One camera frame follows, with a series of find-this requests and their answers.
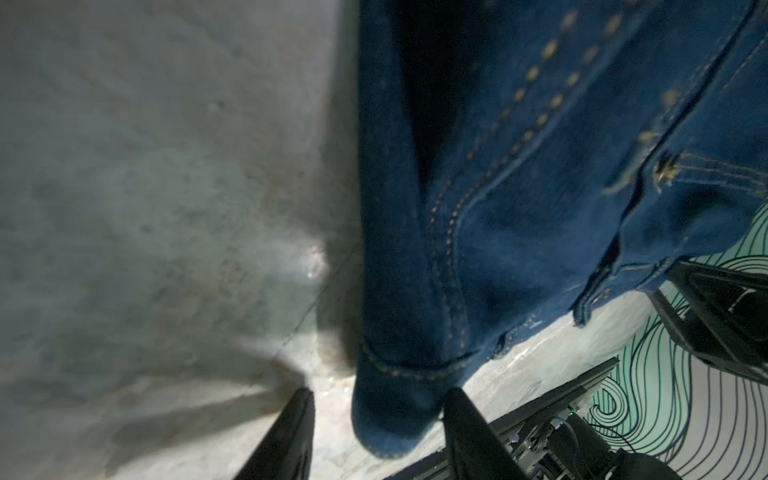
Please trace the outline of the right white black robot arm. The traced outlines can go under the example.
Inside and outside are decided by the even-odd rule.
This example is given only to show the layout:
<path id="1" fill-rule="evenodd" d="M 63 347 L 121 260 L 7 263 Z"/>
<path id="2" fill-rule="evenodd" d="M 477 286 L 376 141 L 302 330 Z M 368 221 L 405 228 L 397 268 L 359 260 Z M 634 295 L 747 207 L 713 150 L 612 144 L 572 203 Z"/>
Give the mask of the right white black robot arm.
<path id="1" fill-rule="evenodd" d="M 767 276 L 679 260 L 667 279 L 687 302 L 678 313 L 649 295 L 671 339 L 706 365 L 767 383 Z"/>

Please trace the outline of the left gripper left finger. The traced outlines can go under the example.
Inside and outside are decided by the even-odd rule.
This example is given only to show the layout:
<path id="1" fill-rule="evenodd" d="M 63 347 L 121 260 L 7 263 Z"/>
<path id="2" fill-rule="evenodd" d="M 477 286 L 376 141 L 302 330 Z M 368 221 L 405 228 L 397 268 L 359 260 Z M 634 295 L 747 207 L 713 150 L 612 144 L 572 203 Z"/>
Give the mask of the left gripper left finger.
<path id="1" fill-rule="evenodd" d="M 314 393 L 297 389 L 234 480 L 308 479 L 315 413 Z"/>

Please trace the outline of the blue denim skirt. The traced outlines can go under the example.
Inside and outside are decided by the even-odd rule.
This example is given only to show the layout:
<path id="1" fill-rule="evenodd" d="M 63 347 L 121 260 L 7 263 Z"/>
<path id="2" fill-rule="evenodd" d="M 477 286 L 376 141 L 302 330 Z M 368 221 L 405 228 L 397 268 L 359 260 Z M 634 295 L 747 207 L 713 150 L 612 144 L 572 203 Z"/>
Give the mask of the blue denim skirt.
<path id="1" fill-rule="evenodd" d="M 408 454 L 564 315 L 724 252 L 767 200 L 763 1 L 364 1 L 351 420 Z"/>

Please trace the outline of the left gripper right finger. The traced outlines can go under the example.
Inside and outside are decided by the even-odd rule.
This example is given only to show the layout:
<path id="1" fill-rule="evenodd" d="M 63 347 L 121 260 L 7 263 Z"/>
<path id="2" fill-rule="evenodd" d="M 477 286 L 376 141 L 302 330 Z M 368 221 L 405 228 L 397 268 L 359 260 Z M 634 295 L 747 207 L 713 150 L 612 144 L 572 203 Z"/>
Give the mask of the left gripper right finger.
<path id="1" fill-rule="evenodd" d="M 446 451 L 454 479 L 526 480 L 469 397 L 452 389 L 443 404 Z"/>

